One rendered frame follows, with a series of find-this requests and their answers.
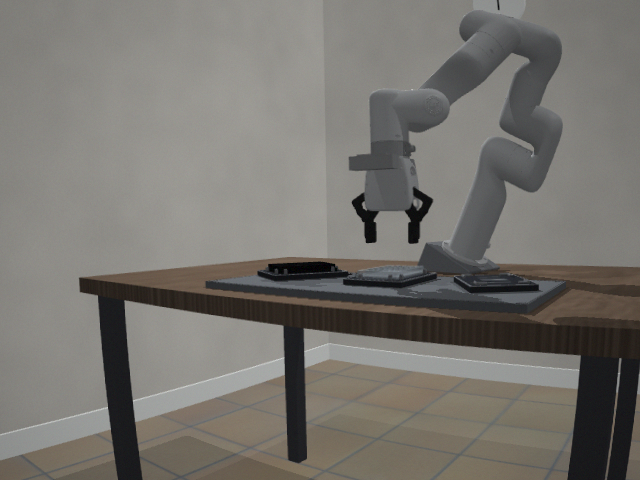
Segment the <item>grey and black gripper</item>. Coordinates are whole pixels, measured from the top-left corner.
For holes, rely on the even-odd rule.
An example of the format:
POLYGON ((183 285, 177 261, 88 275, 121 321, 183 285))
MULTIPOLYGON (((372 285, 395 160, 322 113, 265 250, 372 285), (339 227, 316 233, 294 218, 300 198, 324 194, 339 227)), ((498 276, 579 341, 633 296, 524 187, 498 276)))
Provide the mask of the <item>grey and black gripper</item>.
POLYGON ((418 243, 420 222, 432 203, 431 197, 419 191, 415 162, 408 156, 399 156, 399 169, 366 171, 365 192, 352 201, 356 213, 364 222, 366 243, 376 242, 374 219, 379 211, 405 211, 411 220, 408 223, 408 243, 418 243), (414 206, 414 199, 417 199, 417 206, 414 206), (420 206, 419 199, 423 204, 417 211, 420 206), (364 201, 367 210, 363 209, 364 201))

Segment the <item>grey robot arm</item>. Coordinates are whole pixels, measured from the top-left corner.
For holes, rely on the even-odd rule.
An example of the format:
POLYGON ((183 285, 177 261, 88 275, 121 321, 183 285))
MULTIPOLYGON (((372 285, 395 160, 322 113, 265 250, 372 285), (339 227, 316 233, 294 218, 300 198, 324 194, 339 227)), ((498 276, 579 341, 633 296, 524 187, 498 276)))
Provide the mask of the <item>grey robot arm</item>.
POLYGON ((465 43, 417 90, 371 93, 370 145, 371 153, 376 154, 349 157, 349 170, 399 169, 399 156, 410 157, 416 151, 409 143, 409 131, 424 132, 445 121, 450 106, 484 82, 511 53, 528 58, 514 72, 499 125, 530 143, 534 152, 503 137, 486 139, 451 240, 442 244, 452 258, 483 267, 488 261, 484 253, 491 247, 506 202, 504 181, 536 192, 559 144, 562 119, 540 103, 560 63, 562 44, 546 27, 483 10, 468 12, 459 33, 465 43))

